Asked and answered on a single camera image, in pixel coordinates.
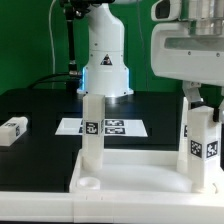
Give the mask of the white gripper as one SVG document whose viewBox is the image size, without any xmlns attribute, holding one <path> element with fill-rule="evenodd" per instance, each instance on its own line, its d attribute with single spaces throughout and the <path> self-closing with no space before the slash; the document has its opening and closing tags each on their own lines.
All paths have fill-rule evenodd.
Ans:
<svg viewBox="0 0 224 224">
<path fill-rule="evenodd" d="M 160 23 L 152 31 L 151 67 L 156 76 L 184 80 L 188 108 L 200 107 L 204 104 L 200 83 L 224 86 L 224 33 L 193 36 L 187 22 Z M 223 100 L 213 112 L 214 122 L 224 122 L 224 87 L 221 96 Z"/>
</svg>

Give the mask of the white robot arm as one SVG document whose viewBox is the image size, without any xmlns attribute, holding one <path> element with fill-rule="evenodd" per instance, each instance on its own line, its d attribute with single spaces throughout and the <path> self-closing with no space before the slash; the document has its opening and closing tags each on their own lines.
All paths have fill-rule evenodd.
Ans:
<svg viewBox="0 0 224 224">
<path fill-rule="evenodd" d="M 109 9 L 111 2 L 132 1 L 89 3 L 89 60 L 83 68 L 81 94 L 115 99 L 133 92 L 124 64 L 124 26 Z M 151 19 L 157 23 L 151 34 L 155 75 L 181 80 L 191 107 L 203 105 L 200 85 L 224 89 L 224 0 L 158 0 L 151 7 Z"/>
</svg>

